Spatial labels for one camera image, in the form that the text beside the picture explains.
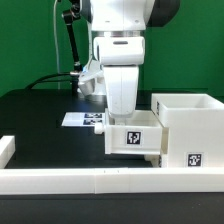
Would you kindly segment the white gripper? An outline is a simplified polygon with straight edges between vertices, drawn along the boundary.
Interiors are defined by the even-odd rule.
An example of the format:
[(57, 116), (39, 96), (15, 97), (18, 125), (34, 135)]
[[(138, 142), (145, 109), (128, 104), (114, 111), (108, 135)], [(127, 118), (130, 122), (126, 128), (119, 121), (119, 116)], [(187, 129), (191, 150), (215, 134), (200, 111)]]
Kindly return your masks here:
[(102, 66), (108, 113), (116, 123), (124, 123), (135, 111), (145, 39), (142, 36), (96, 37), (94, 56)]

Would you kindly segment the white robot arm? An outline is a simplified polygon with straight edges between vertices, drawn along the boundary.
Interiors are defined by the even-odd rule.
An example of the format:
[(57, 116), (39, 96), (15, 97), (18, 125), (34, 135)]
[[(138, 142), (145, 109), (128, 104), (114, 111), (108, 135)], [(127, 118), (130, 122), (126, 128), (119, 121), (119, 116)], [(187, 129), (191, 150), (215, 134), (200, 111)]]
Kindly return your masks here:
[(115, 121), (130, 118), (136, 107), (139, 66), (144, 63), (149, 27), (163, 27), (181, 0), (80, 0), (81, 15), (93, 37), (93, 60), (104, 79), (107, 110)]

